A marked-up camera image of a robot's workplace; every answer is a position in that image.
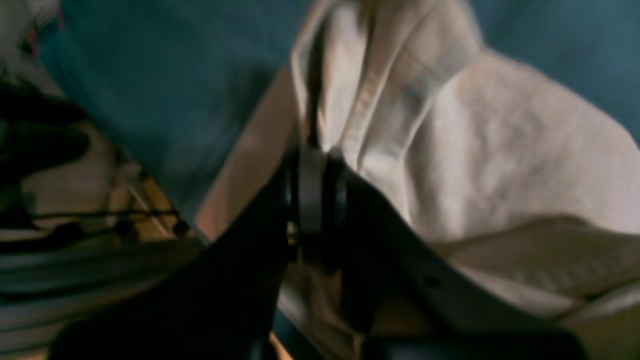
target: cord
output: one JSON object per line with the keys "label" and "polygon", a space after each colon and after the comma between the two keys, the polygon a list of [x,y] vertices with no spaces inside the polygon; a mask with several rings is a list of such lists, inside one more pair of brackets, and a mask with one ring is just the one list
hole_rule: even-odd
{"label": "cord", "polygon": [[101,218],[101,217],[128,217],[144,215],[146,217],[177,217],[180,214],[176,210],[125,210],[125,211],[96,211],[93,213],[50,213],[32,215],[33,220],[46,220],[52,218]]}
{"label": "cord", "polygon": [[[148,218],[139,219],[134,224],[147,221]],[[98,236],[114,234],[117,232],[116,227],[110,227],[86,233],[80,223],[71,222],[60,225],[51,233],[43,238],[35,238],[32,240],[20,241],[2,241],[0,242],[0,254],[20,254],[32,252],[46,252],[62,249],[69,245],[73,245],[82,241],[86,241]]]}

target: wrinkled white sheet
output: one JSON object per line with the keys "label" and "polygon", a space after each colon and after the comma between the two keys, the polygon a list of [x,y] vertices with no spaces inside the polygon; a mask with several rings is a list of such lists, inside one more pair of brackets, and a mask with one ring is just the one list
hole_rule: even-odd
{"label": "wrinkled white sheet", "polygon": [[[320,89],[307,83],[314,73]],[[322,148],[339,148],[463,274],[571,328],[594,359],[638,358],[640,152],[585,100],[485,49],[463,1],[318,1],[291,73],[201,206],[211,240],[269,179],[295,118],[304,142],[312,117]],[[361,334],[337,316],[339,281],[313,270],[291,278],[307,290],[285,289],[281,309],[325,354],[352,356]],[[406,309],[388,311],[397,320]],[[384,318],[376,328],[397,325]]]}

